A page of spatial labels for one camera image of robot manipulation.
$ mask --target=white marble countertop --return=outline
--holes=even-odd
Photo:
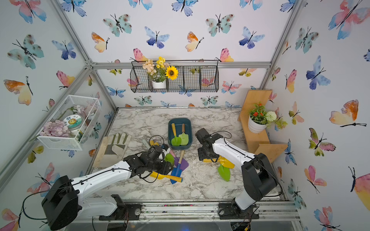
[[[142,139],[149,140],[153,135],[161,135],[167,143],[170,119],[181,117],[190,119],[193,143],[190,149],[185,151],[184,156],[189,167],[181,174],[184,179],[182,183],[171,184],[169,179],[163,178],[150,184],[135,176],[127,181],[112,184],[98,191],[94,196],[106,197],[118,194],[126,200],[222,200],[236,197],[243,188],[241,172],[236,168],[230,169],[230,181],[226,182],[218,174],[219,163],[199,161],[197,149],[201,147],[201,144],[196,139],[195,133],[201,128],[205,128],[209,133],[226,130],[232,134],[232,138],[228,141],[247,150],[243,129],[238,121],[240,110],[240,108],[119,109],[109,134],[125,132],[132,136],[125,156],[144,151],[146,148],[141,142]],[[220,134],[225,137],[229,136],[223,132]],[[174,152],[176,156],[180,156],[180,151],[174,150]],[[154,178],[148,177],[147,180],[153,181]],[[270,192],[270,195],[276,194],[277,190]]]

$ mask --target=white flower pot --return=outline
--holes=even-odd
[[[260,133],[262,132],[265,128],[267,127],[267,125],[262,125],[262,124],[258,124],[256,122],[254,122],[250,117],[249,117],[249,120],[248,120],[248,129],[252,132],[252,133]]]
[[[152,86],[153,86],[153,89],[165,89],[166,88],[166,81],[163,81],[163,82],[154,82],[152,80]]]

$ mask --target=butterfly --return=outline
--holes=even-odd
[[[184,10],[184,13],[186,16],[191,16],[193,14],[193,11],[190,9],[190,6],[193,6],[198,0],[176,0],[177,2],[172,3],[172,10],[173,11],[179,11],[181,8]]]
[[[293,104],[293,111],[289,111],[289,116],[290,117],[293,117],[292,118],[292,124],[297,124],[297,121],[300,122],[300,123],[303,123],[305,120],[300,116],[298,115],[299,110],[297,110],[297,102],[294,101],[294,104]]]
[[[366,127],[366,123],[355,123],[354,121],[357,119],[357,113],[359,111],[359,101],[358,100],[351,100],[346,102],[343,105],[342,113],[337,111],[332,111],[331,117],[329,118],[330,122],[333,124],[343,125],[340,126],[346,127],[349,125],[361,125]]]
[[[71,9],[74,10],[76,9],[77,14],[79,14],[81,17],[86,16],[86,12],[81,8],[82,5],[86,2],[86,0],[63,0],[61,4],[63,10],[70,12]]]
[[[139,5],[140,5],[140,0],[128,0],[128,2],[130,4],[130,6],[132,6],[133,8],[136,7],[136,5],[138,4],[138,2],[139,2]],[[153,6],[153,3],[152,3],[151,0],[141,0],[141,3],[142,3],[142,5],[144,6],[144,8],[146,10],[149,10]]]
[[[231,107],[239,108],[240,107],[240,105],[234,105],[234,104],[229,103],[228,101],[225,101],[225,106],[228,108],[231,108]]]
[[[327,208],[323,207],[323,213],[316,209],[313,212],[313,216],[321,222],[320,225],[323,226],[321,231],[333,231],[333,229],[340,230],[338,227],[340,226],[332,226],[332,220],[333,220],[333,211],[332,208],[329,206]]]
[[[244,8],[248,3],[252,2],[252,6],[254,10],[257,10],[262,6],[262,0],[240,0],[240,6]]]
[[[285,161],[287,164],[290,163],[290,161],[292,161],[293,164],[297,165],[296,163],[296,160],[294,159],[294,156],[292,154],[294,154],[293,152],[290,151],[291,149],[291,143],[290,143],[290,139],[288,140],[288,147],[285,149]]]
[[[94,131],[91,133],[90,137],[95,137],[95,139],[99,138],[99,130],[101,129],[100,123],[96,122],[94,126]]]
[[[297,76],[296,70],[292,70],[291,74],[289,75],[289,78],[288,75],[285,75],[286,80],[285,89],[288,88],[288,91],[290,93],[294,92],[294,80],[296,80],[296,76]]]
[[[323,150],[324,151],[334,151],[335,150],[334,144],[328,143],[328,142],[322,142],[323,140],[326,140],[326,139],[323,139],[324,133],[321,136],[321,139],[319,140],[315,129],[310,128],[310,132],[311,132],[312,140],[308,139],[310,142],[309,149],[315,150],[314,152],[315,156],[320,156],[320,155],[324,156]]]
[[[114,60],[114,63],[120,63],[120,60]],[[122,74],[121,69],[111,69],[109,73],[113,73],[114,75],[117,75],[117,73]]]
[[[329,23],[329,30],[336,26],[338,26],[337,29],[340,27],[337,39],[347,38],[351,34],[352,23],[361,24],[370,17],[370,8],[356,9],[361,2],[362,0],[359,0],[355,4],[354,0],[343,0],[340,4],[340,9],[343,11],[335,14]]]
[[[55,101],[54,101],[53,99],[49,99],[49,107],[46,107],[46,110],[43,110],[43,111],[48,112],[48,111],[49,111],[49,109],[50,109],[52,106],[54,106],[54,104],[55,104]]]
[[[37,6],[41,4],[41,1],[37,0],[9,0],[12,5],[20,6],[19,15],[28,23],[32,24],[32,16],[35,18],[35,15],[45,21],[46,13]]]
[[[8,91],[13,92],[14,94],[19,94],[18,103],[30,105],[31,95],[33,95],[33,93],[31,91],[30,84],[28,83],[28,76],[26,76],[26,84],[5,79],[4,85]]]
[[[269,101],[271,101],[271,102],[272,102],[272,104],[274,104],[273,100],[274,100],[277,96],[278,96],[278,95],[277,95],[277,93],[275,93],[274,95],[272,95],[272,92],[271,92],[271,94],[270,94],[270,96],[269,96]]]
[[[220,58],[216,57],[216,59],[220,62],[233,62],[234,61],[234,59],[230,56],[229,49],[227,48],[222,49]]]
[[[62,59],[67,60],[68,55],[71,56],[71,58],[76,58],[76,53],[72,51],[74,49],[72,42],[69,42],[67,45],[65,44],[65,41],[62,41],[63,44],[55,40],[51,42],[57,47],[57,50],[62,51]]]
[[[115,20],[115,22],[113,20],[111,20],[110,18],[105,18],[103,19],[103,22],[109,26],[109,29],[112,31],[112,33],[116,36],[116,37],[119,37],[120,36],[120,31],[121,32],[126,32],[128,34],[131,34],[131,24],[129,24],[127,21],[130,21],[130,15],[128,14],[124,14],[124,15],[121,15],[118,19],[116,18],[115,14],[114,14],[114,17],[112,16],[112,18]]]
[[[244,39],[240,40],[239,41],[239,44],[241,46],[244,46],[245,44],[248,44],[248,48],[249,49],[252,49],[255,47],[255,44],[256,42],[258,41],[261,41],[265,35],[264,34],[261,34],[261,35],[254,35],[256,34],[257,32],[250,32],[249,29],[247,27],[243,27],[243,36],[244,36]]]
[[[157,47],[159,49],[162,49],[164,48],[164,44],[162,42],[165,42],[169,39],[169,34],[165,34],[165,35],[160,35],[158,36],[159,34],[159,31],[158,33],[157,32],[153,32],[151,29],[149,29],[148,27],[144,27],[145,31],[147,32],[147,36],[150,37],[150,39],[147,40],[147,43],[150,45],[150,46],[153,46],[154,44],[157,44]]]
[[[104,115],[104,118],[106,118],[108,120],[108,123],[111,121],[111,119],[113,118],[114,116],[114,111],[110,111],[109,114],[106,114]]]
[[[213,97],[207,96],[207,98],[201,98],[201,101],[204,106],[207,106],[208,103],[215,105],[217,103],[217,98],[218,96]]]
[[[307,180],[312,184],[312,186],[315,187],[316,194],[317,192],[320,193],[320,191],[316,188],[316,185],[326,186],[326,181],[324,181],[323,179],[321,178],[315,179],[316,168],[313,167],[312,165],[310,165],[308,169],[305,169],[305,175],[307,177]]]
[[[170,104],[170,103],[166,103],[166,102],[163,102],[163,101],[161,101],[161,104],[165,107],[175,107],[175,106],[177,106],[177,104]]]
[[[214,37],[216,35],[217,28],[218,28],[219,33],[220,33],[220,29],[221,29],[222,32],[227,34],[230,30],[230,27],[231,27],[231,23],[229,23],[229,22],[233,20],[234,15],[229,14],[229,15],[226,15],[225,17],[223,17],[222,19],[220,19],[221,14],[220,14],[220,16],[216,15],[216,17],[217,17],[217,20],[215,20],[213,18],[206,19],[206,24],[207,24],[207,26],[209,26],[208,32],[211,34],[212,37]]]
[[[280,11],[285,12],[285,11],[287,11],[289,9],[288,10],[288,13],[289,13],[289,11],[293,8],[293,6],[294,6],[295,3],[296,3],[296,0],[288,0],[287,3],[283,3],[281,5]]]
[[[59,90],[61,90],[62,88],[67,88],[67,87],[71,86],[71,84],[73,83],[73,81],[75,79],[74,76],[66,75],[62,71],[57,71],[57,77],[62,82],[62,84],[64,85],[64,86],[60,86]]]
[[[92,32],[91,33],[91,37],[92,39],[94,40],[95,43],[97,43],[97,45],[95,45],[95,49],[97,51],[99,51],[100,53],[104,52],[106,49],[107,49],[107,45],[108,45],[108,40],[109,38],[107,38],[106,41],[104,41],[104,39],[102,39],[99,35],[97,35],[95,32]]]
[[[36,176],[37,178],[41,178],[42,181],[37,182],[36,184],[32,185],[30,188],[27,189],[29,193],[38,193],[40,191],[46,191],[51,188],[51,184],[55,183],[55,181],[60,177],[59,173],[54,173],[54,165],[50,163],[45,171],[44,177]],[[40,193],[41,197],[45,197],[48,192]]]
[[[30,164],[30,163],[33,163],[36,159],[36,154],[41,154],[44,152],[44,146],[38,146],[38,147],[35,147],[32,152],[28,155],[28,160],[27,162]]]
[[[317,57],[316,62],[313,64],[313,71],[307,71],[306,78],[307,80],[311,79],[310,89],[315,90],[317,83],[320,86],[327,86],[330,84],[330,79],[325,78],[321,73],[323,73],[324,68],[321,68],[321,56]]]
[[[134,98],[134,100],[137,101],[138,104],[140,104],[141,106],[144,106],[145,103],[148,103],[148,104],[152,104],[152,100],[151,100],[151,96],[148,95],[146,97],[140,97],[140,98]]]
[[[247,68],[247,69],[240,69],[242,70],[241,72],[239,72],[239,75],[244,75],[249,77],[252,75],[252,72],[254,72],[255,70],[257,70],[257,68]]]
[[[15,215],[10,209],[5,208],[2,212],[2,217],[5,221],[10,221],[3,228],[0,228],[0,231],[17,231],[18,230],[18,220],[19,217]]]
[[[223,88],[221,89],[221,92],[222,93],[226,93],[226,92],[230,92],[230,94],[235,94],[236,93],[236,89],[240,88],[241,84],[235,84],[233,85],[234,81],[231,82],[231,84],[229,84],[228,82],[224,81],[222,86]]]
[[[317,32],[311,32],[310,29],[307,27],[307,33],[305,35],[305,30],[303,28],[299,29],[298,39],[296,42],[296,50],[300,47],[303,47],[303,53],[306,53],[312,47],[312,41],[315,41],[316,38],[319,36]]]
[[[12,43],[13,45],[16,45],[20,49],[13,49],[8,52],[8,57],[13,60],[19,60],[21,65],[24,67],[30,67],[31,69],[35,69],[36,65],[35,62],[32,60],[36,60],[37,58],[44,57],[44,52],[41,50],[41,47],[37,44],[35,44],[35,38],[33,35],[28,34],[23,41],[23,46],[16,40],[18,45],[15,43]]]
[[[278,173],[279,173],[279,175],[280,175],[280,180],[281,180],[283,183],[285,183],[285,182],[281,179],[281,177],[283,176],[283,170],[281,169],[281,167],[280,167],[280,166],[277,168],[277,172],[278,172]]]
[[[351,169],[353,183],[352,183],[352,189],[351,192],[353,192],[353,189],[356,191],[357,196],[360,198],[362,203],[365,205],[365,207],[370,210],[370,173],[360,176],[356,179],[356,173],[353,168],[353,172]]]
[[[282,55],[289,49],[289,48],[291,48],[292,46],[288,46],[289,45],[289,43],[288,43],[288,41],[285,43],[285,51],[282,53]]]
[[[367,50],[367,53],[366,53],[366,55],[364,55],[364,59],[366,60],[366,61],[370,61],[370,49],[368,49]]]
[[[200,44],[200,42],[204,39],[204,37],[203,38],[201,38],[200,40],[198,40],[198,38],[195,36],[195,34],[193,33],[193,32],[189,32],[188,33],[188,37],[187,37],[187,39],[188,39],[188,42],[190,43],[190,44],[188,44],[188,45],[186,45],[185,46],[185,48],[188,50],[188,52],[191,52],[191,51],[193,51],[193,50],[195,50],[195,49],[197,49],[198,48],[198,45]]]
[[[68,152],[68,157],[74,157],[74,153],[76,152],[75,150],[65,150],[65,149],[61,149],[61,151],[66,151]]]
[[[130,58],[130,59],[136,62],[148,61],[148,59],[144,55],[142,55],[141,51],[138,48],[134,49],[134,56],[135,56],[135,59],[133,58]]]

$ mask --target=yellow flower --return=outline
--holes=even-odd
[[[177,79],[177,76],[179,75],[179,71],[176,69],[176,67],[174,66],[171,66],[171,67],[168,67],[167,68],[167,71],[166,71],[166,76],[171,79],[171,80],[175,80]]]

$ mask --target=wooden shelf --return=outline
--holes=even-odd
[[[266,130],[255,134],[248,129],[249,112],[255,107],[254,104],[261,102],[265,105],[272,90],[249,90],[245,98],[239,121],[242,123],[245,139],[250,153],[263,153],[273,162],[287,147],[287,144],[271,144]]]

